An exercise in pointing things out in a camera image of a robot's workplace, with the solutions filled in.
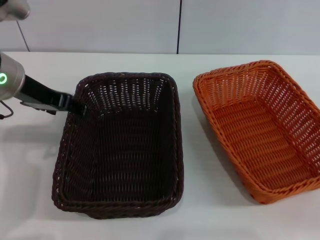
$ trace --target green indicator light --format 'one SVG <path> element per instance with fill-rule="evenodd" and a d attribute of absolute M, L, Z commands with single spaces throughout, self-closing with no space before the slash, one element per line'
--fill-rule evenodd
<path fill-rule="evenodd" d="M 7 75 L 3 72 L 0 72 L 0 84 L 5 84 L 7 82 L 8 78 Z"/>

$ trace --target basket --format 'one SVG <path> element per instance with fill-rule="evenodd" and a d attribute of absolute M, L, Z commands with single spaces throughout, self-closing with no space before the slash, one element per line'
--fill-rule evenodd
<path fill-rule="evenodd" d="M 84 117 L 68 113 L 52 185 L 54 205 L 95 219 L 150 217 L 184 189 L 175 81 L 164 73 L 103 73 L 76 87 Z"/>
<path fill-rule="evenodd" d="M 320 187 L 320 111 L 275 62 L 197 76 L 201 108 L 251 196 L 262 204 Z"/>

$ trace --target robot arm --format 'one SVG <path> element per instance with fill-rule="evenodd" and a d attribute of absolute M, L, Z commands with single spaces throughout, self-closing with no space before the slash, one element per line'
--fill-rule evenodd
<path fill-rule="evenodd" d="M 0 0 L 0 22 L 25 19 L 29 12 L 26 1 Z M 87 111 L 87 107 L 75 102 L 71 94 L 42 85 L 26 75 L 19 62 L 0 52 L 0 101 L 10 98 L 17 98 L 24 106 L 54 115 L 57 111 L 79 115 L 84 115 Z"/>

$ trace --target white wall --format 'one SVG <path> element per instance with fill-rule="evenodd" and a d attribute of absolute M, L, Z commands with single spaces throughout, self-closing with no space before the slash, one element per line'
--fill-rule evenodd
<path fill-rule="evenodd" d="M 175 53 L 179 0 L 28 0 L 30 51 Z"/>
<path fill-rule="evenodd" d="M 183 0 L 179 52 L 320 55 L 320 0 Z"/>
<path fill-rule="evenodd" d="M 0 50 L 27 51 L 24 39 L 15 21 L 0 22 Z"/>

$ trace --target tabletop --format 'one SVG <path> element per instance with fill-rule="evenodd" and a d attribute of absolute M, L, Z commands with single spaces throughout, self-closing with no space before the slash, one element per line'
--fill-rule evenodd
<path fill-rule="evenodd" d="M 177 84 L 181 104 L 184 193 L 159 216 L 96 220 L 64 212 L 51 200 L 52 175 L 67 114 L 5 101 L 14 115 L 0 121 L 2 240 L 315 240 L 320 190 L 262 205 L 247 193 L 205 119 L 192 88 L 195 76 L 257 60 L 280 64 L 320 106 L 320 56 L 175 55 L 7 52 L 25 72 L 73 94 L 83 78 L 104 72 L 162 72 Z M 0 106 L 0 113 L 6 113 Z"/>

